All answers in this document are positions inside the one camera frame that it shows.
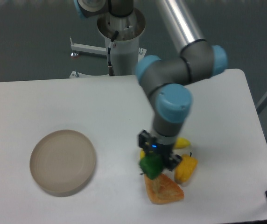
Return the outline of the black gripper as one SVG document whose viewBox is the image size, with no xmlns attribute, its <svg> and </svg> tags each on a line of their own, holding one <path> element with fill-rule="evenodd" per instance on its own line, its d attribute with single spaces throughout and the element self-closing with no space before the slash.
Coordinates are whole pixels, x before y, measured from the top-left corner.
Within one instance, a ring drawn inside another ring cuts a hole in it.
<svg viewBox="0 0 267 224">
<path fill-rule="evenodd" d="M 146 130 L 138 134 L 138 146 L 144 151 L 153 151 L 162 157 L 164 167 L 173 171 L 182 161 L 182 157 L 173 152 L 176 137 L 154 136 Z"/>
</svg>

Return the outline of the silver blue-capped robot arm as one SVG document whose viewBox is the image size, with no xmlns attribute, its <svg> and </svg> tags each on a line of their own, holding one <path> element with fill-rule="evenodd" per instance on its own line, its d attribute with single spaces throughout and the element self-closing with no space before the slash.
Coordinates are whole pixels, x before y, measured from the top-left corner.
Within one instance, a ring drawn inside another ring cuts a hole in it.
<svg viewBox="0 0 267 224">
<path fill-rule="evenodd" d="M 192 104 L 186 85 L 218 75 L 228 66 L 225 50 L 206 41 L 185 1 L 158 0 L 156 5 L 178 52 L 168 61 L 152 55 L 138 58 L 146 20 L 132 0 L 74 1 L 79 16 L 98 17 L 109 75 L 135 75 L 153 108 L 151 131 L 138 136 L 145 152 L 140 168 L 146 175 L 173 170 L 182 160 L 173 149 Z"/>
</svg>

